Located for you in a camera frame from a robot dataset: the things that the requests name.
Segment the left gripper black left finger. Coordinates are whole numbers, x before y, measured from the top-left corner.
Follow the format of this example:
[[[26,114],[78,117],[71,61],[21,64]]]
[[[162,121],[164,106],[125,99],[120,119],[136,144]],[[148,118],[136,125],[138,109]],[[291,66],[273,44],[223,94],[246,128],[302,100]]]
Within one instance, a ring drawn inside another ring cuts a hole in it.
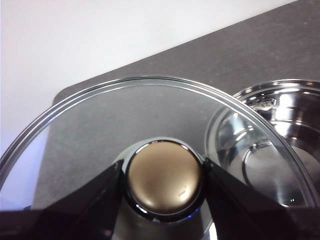
[[[110,240],[122,198],[118,160],[88,183],[44,209],[2,211],[2,240]]]

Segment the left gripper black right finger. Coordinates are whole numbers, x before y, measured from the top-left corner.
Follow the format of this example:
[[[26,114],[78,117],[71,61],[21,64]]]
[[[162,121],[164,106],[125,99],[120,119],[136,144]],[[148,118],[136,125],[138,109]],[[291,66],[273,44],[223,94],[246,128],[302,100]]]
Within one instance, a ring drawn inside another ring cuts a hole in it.
[[[222,169],[203,162],[205,198],[220,240],[318,240],[320,210],[285,207]]]

